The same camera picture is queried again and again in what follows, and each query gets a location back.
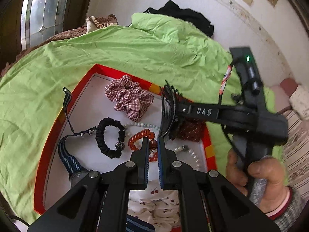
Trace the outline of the person's right hand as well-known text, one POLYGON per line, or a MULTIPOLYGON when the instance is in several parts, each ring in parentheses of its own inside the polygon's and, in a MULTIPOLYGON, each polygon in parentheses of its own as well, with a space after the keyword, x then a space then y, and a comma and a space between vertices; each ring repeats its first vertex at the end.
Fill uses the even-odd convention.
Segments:
MULTIPOLYGON (((237 160, 236 153, 231 149, 227 156, 226 178, 247 196, 249 194, 246 188, 248 176, 237 167, 237 160)), ((265 191, 259 204, 261 211, 273 213, 287 204, 290 190, 284 185, 285 172, 278 159, 268 157, 253 162, 248 166, 248 174, 254 178, 256 183, 265 184, 265 191)))

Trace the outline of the grey knitted sleeve forearm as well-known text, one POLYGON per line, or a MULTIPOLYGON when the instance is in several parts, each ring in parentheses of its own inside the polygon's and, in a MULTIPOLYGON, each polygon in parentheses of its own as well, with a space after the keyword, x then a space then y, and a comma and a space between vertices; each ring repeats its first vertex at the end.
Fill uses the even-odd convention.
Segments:
POLYGON ((286 232, 292 227, 305 207, 305 200, 298 190, 290 186, 287 186, 287 189, 286 197, 280 206, 266 213, 277 224, 281 232, 286 232))

